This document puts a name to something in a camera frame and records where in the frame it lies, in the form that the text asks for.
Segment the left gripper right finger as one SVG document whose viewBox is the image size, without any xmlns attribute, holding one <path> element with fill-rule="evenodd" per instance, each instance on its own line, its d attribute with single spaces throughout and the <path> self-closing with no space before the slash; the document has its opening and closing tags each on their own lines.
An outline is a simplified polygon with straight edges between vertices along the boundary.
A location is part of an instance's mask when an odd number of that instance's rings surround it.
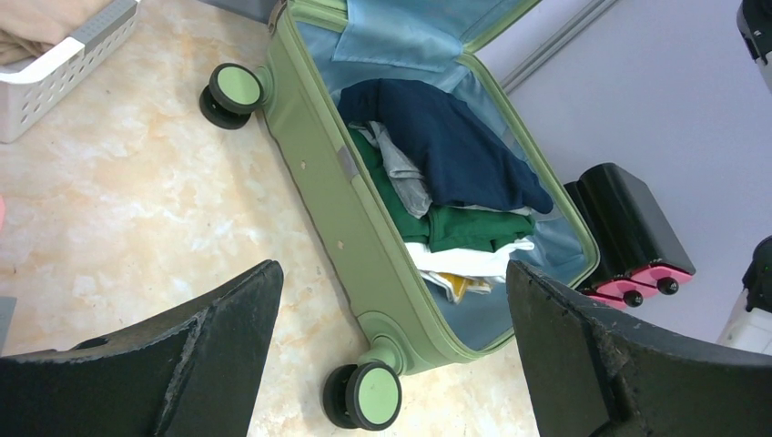
<svg viewBox="0 0 772 437">
<path fill-rule="evenodd" d="M 527 263 L 507 270 L 542 436 L 768 436 L 771 359 L 592 300 Z"/>
</svg>

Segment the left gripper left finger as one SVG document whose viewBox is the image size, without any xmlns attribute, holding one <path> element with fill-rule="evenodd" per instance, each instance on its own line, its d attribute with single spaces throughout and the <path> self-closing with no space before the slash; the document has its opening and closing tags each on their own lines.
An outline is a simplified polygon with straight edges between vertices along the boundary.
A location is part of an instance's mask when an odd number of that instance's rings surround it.
<svg viewBox="0 0 772 437">
<path fill-rule="evenodd" d="M 244 436 L 284 281 L 264 260 L 67 351 L 1 360 L 4 436 Z"/>
</svg>

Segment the black and pink storage stack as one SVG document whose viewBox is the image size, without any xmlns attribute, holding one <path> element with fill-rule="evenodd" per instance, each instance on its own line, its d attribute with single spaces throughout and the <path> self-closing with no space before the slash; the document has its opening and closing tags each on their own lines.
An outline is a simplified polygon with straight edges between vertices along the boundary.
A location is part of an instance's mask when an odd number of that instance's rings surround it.
<svg viewBox="0 0 772 437">
<path fill-rule="evenodd" d="M 615 163 L 587 169 L 564 185 L 599 249 L 594 272 L 578 287 L 619 310 L 672 296 L 696 274 L 647 184 Z"/>
</svg>

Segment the green hard-shell suitcase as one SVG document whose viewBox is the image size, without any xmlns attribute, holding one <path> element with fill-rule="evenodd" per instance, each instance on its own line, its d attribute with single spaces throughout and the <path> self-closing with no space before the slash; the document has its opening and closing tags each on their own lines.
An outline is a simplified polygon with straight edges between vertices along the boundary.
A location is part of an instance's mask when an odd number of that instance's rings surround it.
<svg viewBox="0 0 772 437">
<path fill-rule="evenodd" d="M 450 303 L 411 260 L 342 120 L 341 91 L 369 79 L 417 80 L 465 102 L 539 178 L 554 201 L 530 216 L 535 248 L 513 254 L 573 287 L 599 262 L 581 213 L 477 52 L 533 7 L 530 1 L 259 1 L 271 34 L 266 63 L 217 66 L 200 108 L 224 128 L 262 109 L 370 347 L 325 382 L 323 408 L 345 429 L 390 427 L 400 378 L 499 350 L 513 338 L 504 283 Z"/>
</svg>

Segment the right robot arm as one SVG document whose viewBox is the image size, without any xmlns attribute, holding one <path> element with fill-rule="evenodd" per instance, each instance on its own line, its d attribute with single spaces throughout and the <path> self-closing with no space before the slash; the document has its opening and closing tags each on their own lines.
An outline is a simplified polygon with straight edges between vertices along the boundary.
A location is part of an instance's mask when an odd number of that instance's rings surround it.
<svg viewBox="0 0 772 437">
<path fill-rule="evenodd" d="M 736 26 L 765 85 L 771 87 L 771 0 L 745 0 Z M 721 345 L 742 351 L 771 353 L 771 238 L 754 248 L 742 277 L 743 290 L 719 337 Z"/>
</svg>

